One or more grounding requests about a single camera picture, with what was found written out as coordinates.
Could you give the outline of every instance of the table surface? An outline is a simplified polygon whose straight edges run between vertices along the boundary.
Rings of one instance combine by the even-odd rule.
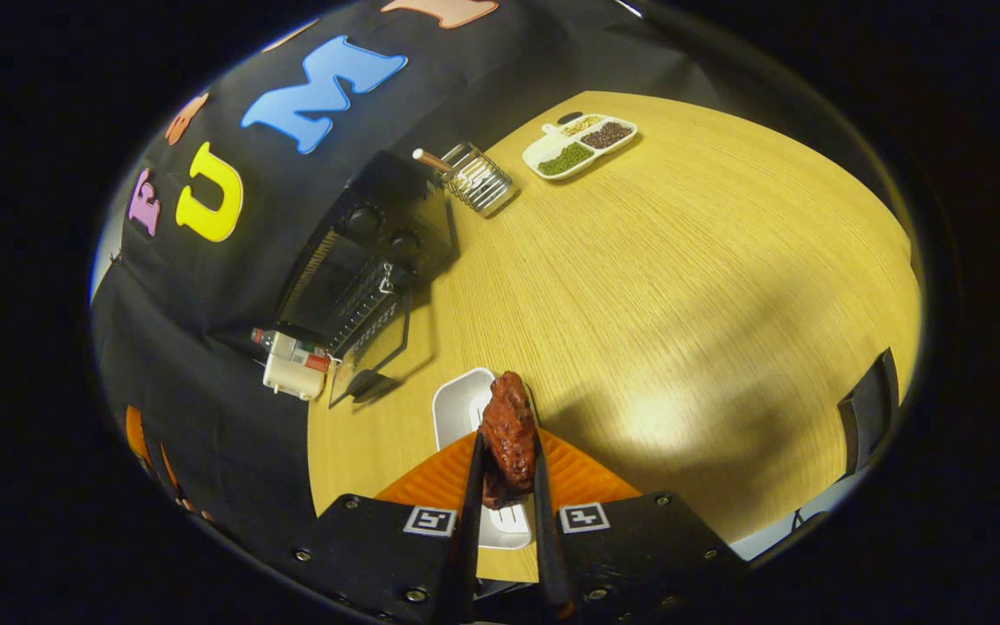
[[[571,111],[639,135],[544,181],[521,154]],[[885,348],[905,395],[922,320],[909,239],[809,147],[691,104],[587,91],[487,154],[521,193],[489,219],[453,203],[460,256],[418,298],[386,371],[404,383],[369,404],[310,404],[320,514],[433,454],[434,392],[475,367],[519,372],[545,430],[638,490],[677,491],[726,542],[842,475],[836,404]],[[477,576],[536,581],[535,543],[481,549]]]

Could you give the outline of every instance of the white plate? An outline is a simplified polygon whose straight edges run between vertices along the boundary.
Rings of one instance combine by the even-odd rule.
[[[600,117],[601,120],[592,124],[592,126],[584,129],[583,131],[578,132],[578,134],[572,135],[572,137],[567,137],[563,134],[564,129],[575,126],[576,124],[582,122],[582,120],[591,117],[592,115]],[[620,126],[623,126],[624,128],[630,128],[631,134],[615,143],[612,143],[611,146],[607,146],[606,148],[594,148],[581,143],[581,138],[585,135],[592,134],[592,132],[595,132],[596,130],[600,130],[601,127],[608,122],[619,123]],[[628,122],[626,119],[612,117],[612,115],[588,114],[581,115],[581,117],[576,118],[572,122],[564,124],[564,126],[561,127],[553,126],[551,123],[544,123],[543,132],[545,133],[543,138],[531,143],[531,145],[523,151],[523,162],[527,163],[527,166],[531,167],[536,174],[539,174],[540,178],[547,179],[547,181],[559,181],[561,178],[569,178],[573,174],[578,174],[579,171],[583,171],[588,166],[592,165],[596,159],[602,157],[603,155],[614,153],[614,151],[626,146],[627,143],[631,142],[631,140],[639,134],[639,127],[635,126],[634,123]],[[561,151],[563,151],[566,146],[571,145],[571,143],[579,143],[581,147],[592,150],[592,155],[559,174],[546,175],[539,171],[539,163],[558,157]]]
[[[434,443],[441,450],[477,429],[484,407],[492,399],[490,386],[496,376],[484,368],[472,369],[443,384],[434,392]],[[481,506],[480,546],[487,549],[523,549],[531,544],[526,503],[503,510]]]

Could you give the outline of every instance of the wire basket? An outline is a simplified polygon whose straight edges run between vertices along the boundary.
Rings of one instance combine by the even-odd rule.
[[[472,143],[459,143],[442,160],[451,167],[442,174],[445,189],[483,217],[495,213],[519,193],[511,178]]]

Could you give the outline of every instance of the oven knob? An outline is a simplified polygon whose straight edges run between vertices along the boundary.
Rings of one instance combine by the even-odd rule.
[[[377,236],[377,231],[380,230],[380,214],[372,206],[361,206],[350,212],[350,216],[345,219],[345,224],[354,237],[362,241],[370,241]]]
[[[389,241],[388,249],[391,250],[392,254],[397,258],[410,258],[414,254],[419,253],[420,249],[419,237],[413,233],[407,233],[406,231],[400,231],[392,235],[392,241]]]

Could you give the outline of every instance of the blue letter m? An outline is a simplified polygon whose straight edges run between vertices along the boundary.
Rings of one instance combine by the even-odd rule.
[[[326,41],[303,59],[306,84],[274,89],[257,99],[241,118],[241,127],[263,123],[295,139],[299,154],[310,154],[330,132],[330,119],[311,119],[303,111],[344,111],[350,100],[338,84],[348,80],[354,94],[373,91],[408,63],[402,55],[381,56],[350,46],[345,35]]]

